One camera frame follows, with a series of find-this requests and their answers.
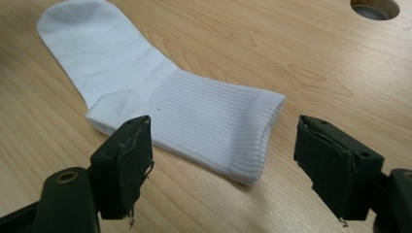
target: wooden table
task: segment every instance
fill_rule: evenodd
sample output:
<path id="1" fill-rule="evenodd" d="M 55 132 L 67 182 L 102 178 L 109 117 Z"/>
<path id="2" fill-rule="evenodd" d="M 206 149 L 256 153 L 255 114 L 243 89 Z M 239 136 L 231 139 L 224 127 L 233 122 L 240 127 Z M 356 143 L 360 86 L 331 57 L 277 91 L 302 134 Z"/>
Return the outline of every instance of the wooden table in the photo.
<path id="1" fill-rule="evenodd" d="M 49 175 L 89 165 L 107 139 L 40 39 L 55 0 L 0 1 L 0 216 L 37 201 Z M 263 174 L 245 188 L 154 148 L 130 232 L 372 232 L 375 215 L 344 228 L 292 159 L 299 115 L 323 118 L 412 168 L 412 3 L 375 21 L 348 0 L 114 0 L 182 69 L 287 96 Z M 129 232 L 128 221 L 101 221 Z"/>

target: white sock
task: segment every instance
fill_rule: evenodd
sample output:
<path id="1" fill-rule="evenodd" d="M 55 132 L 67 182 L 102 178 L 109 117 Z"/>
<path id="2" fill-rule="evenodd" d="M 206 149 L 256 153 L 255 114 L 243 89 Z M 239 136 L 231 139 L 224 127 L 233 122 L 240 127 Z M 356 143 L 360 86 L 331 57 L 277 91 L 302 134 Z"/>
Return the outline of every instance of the white sock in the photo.
<path id="1" fill-rule="evenodd" d="M 37 28 L 96 128 L 111 134 L 149 115 L 155 145 L 240 183 L 258 180 L 283 95 L 179 69 L 103 0 L 58 3 Z"/>

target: circular hole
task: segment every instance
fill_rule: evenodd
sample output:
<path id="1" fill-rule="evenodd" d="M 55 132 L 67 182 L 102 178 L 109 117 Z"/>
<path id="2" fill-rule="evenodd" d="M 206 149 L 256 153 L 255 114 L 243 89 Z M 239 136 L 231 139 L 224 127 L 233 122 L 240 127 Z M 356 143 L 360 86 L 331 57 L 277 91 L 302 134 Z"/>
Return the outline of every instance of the circular hole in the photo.
<path id="1" fill-rule="evenodd" d="M 412 182 L 412 172 L 405 172 L 403 175 Z"/>
<path id="2" fill-rule="evenodd" d="M 65 172 L 56 178 L 57 183 L 69 183 L 78 177 L 77 172 Z"/>
<path id="3" fill-rule="evenodd" d="M 360 16 L 374 20 L 389 20 L 400 12 L 394 0 L 351 0 L 351 7 Z"/>
<path id="4" fill-rule="evenodd" d="M 369 157 L 370 153 L 368 152 L 361 152 L 360 155 L 362 155 L 363 157 Z"/>

